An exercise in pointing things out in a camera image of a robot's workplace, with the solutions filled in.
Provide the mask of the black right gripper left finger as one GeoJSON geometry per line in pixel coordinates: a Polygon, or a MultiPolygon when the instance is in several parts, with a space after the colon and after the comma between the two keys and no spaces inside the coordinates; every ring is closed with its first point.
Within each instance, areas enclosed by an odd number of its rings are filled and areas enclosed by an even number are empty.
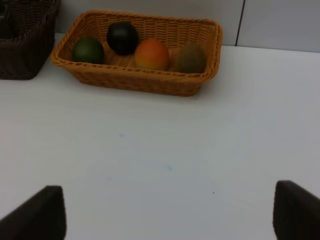
{"type": "Polygon", "coordinates": [[[63,240],[67,215],[63,188],[48,185],[0,220],[2,240],[63,240]]]}

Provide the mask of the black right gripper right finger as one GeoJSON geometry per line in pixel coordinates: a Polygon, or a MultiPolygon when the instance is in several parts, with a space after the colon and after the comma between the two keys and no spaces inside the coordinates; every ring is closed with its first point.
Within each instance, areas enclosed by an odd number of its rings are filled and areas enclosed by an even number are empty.
{"type": "Polygon", "coordinates": [[[272,225],[278,240],[318,240],[320,199],[291,180],[278,181],[272,225]]]}

